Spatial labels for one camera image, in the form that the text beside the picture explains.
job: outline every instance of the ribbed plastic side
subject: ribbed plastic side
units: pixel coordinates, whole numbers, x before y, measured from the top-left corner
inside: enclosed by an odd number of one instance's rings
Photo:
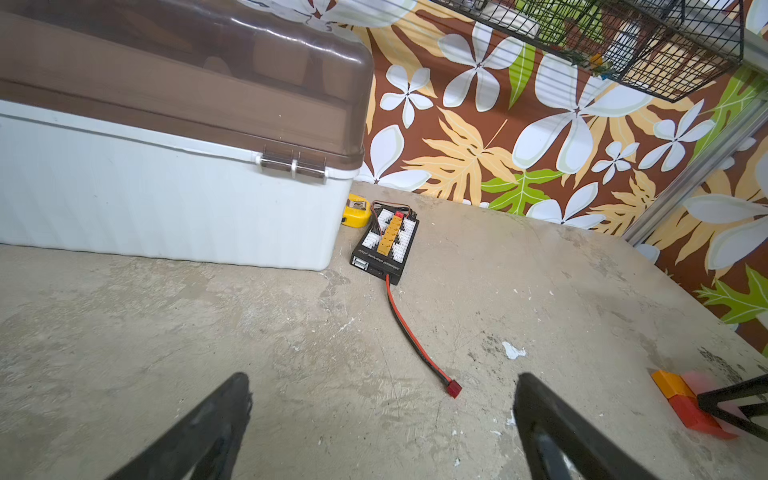
[[[9,102],[0,144],[0,243],[141,257],[322,270],[355,174]]]

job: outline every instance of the plastic container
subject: plastic container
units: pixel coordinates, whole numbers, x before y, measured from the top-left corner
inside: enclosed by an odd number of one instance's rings
[[[0,242],[327,266],[362,43],[234,0],[4,2],[0,42]]]

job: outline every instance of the orange block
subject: orange block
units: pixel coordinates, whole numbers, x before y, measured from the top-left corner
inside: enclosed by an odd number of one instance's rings
[[[659,370],[650,377],[654,379],[659,390],[661,390],[667,399],[671,399],[675,395],[691,397],[692,399],[696,398],[696,395],[690,391],[688,385],[686,385],[683,378],[679,375]]]

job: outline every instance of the red and black wire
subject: red and black wire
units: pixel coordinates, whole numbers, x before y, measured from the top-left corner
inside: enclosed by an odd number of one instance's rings
[[[376,213],[376,205],[381,205],[382,209],[384,208],[384,205],[387,205],[389,207],[394,207],[395,211],[407,210],[408,213],[405,214],[406,218],[409,218],[411,216],[411,207],[409,205],[395,204],[391,202],[382,202],[381,200],[374,200],[373,202],[371,202],[371,214],[373,215],[373,230],[379,235],[383,235],[384,232],[382,232],[381,226],[379,225],[379,214]]]
[[[429,355],[427,355],[427,352],[424,350],[424,347],[422,347],[422,344],[419,343],[415,335],[413,335],[413,332],[408,327],[408,323],[406,323],[406,321],[402,318],[400,311],[397,310],[397,305],[395,305],[395,299],[394,297],[392,297],[392,289],[389,286],[389,275],[386,276],[386,294],[389,299],[389,308],[392,309],[392,314],[395,316],[395,320],[397,320],[398,325],[400,325],[400,329],[402,330],[403,333],[405,333],[406,338],[408,338],[408,341],[416,350],[416,353],[419,354],[419,356],[422,358],[424,363],[426,363],[427,366],[445,384],[445,389],[448,391],[448,394],[453,398],[456,398],[458,394],[462,391],[462,386],[460,386],[458,382],[456,382],[455,380],[451,379],[451,377],[449,377],[445,372],[443,372],[440,369],[440,367],[438,367],[437,364],[435,364],[435,362],[433,362],[432,359],[429,358]]]

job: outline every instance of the white connector port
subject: white connector port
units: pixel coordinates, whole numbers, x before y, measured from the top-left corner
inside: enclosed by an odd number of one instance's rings
[[[382,239],[381,235],[376,235],[373,232],[368,232],[368,235],[366,235],[366,239],[362,241],[362,245],[365,248],[373,248],[379,244],[381,239]]]
[[[363,270],[368,270],[368,262],[358,257],[352,257],[352,265]]]
[[[379,214],[379,229],[382,233],[386,231],[386,228],[389,226],[389,222],[392,220],[392,218],[395,216],[391,211],[387,210],[386,208],[381,211]]]
[[[392,246],[392,259],[396,262],[402,263],[406,258],[407,246],[396,243]]]

